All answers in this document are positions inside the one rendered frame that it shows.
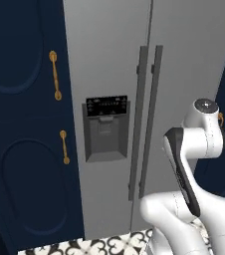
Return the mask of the grey fridge door with dispenser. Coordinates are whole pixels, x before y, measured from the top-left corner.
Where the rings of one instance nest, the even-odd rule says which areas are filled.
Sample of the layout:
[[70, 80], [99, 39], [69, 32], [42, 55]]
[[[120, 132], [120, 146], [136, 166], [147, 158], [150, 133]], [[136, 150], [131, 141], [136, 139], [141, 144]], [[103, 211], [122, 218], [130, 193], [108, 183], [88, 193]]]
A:
[[88, 239], [130, 230], [136, 67], [149, 9], [150, 0], [64, 0]]

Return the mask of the plain grey fridge door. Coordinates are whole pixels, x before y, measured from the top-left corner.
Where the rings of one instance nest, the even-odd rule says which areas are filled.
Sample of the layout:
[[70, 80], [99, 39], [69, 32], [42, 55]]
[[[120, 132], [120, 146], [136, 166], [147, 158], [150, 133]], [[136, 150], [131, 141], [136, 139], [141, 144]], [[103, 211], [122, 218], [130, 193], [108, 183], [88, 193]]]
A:
[[151, 65], [163, 46], [144, 195], [175, 191], [178, 184], [163, 151], [163, 135], [182, 123], [199, 98], [213, 100], [225, 67], [225, 0], [153, 0], [148, 41], [139, 159], [130, 229], [149, 225], [139, 212], [139, 182], [147, 125]]

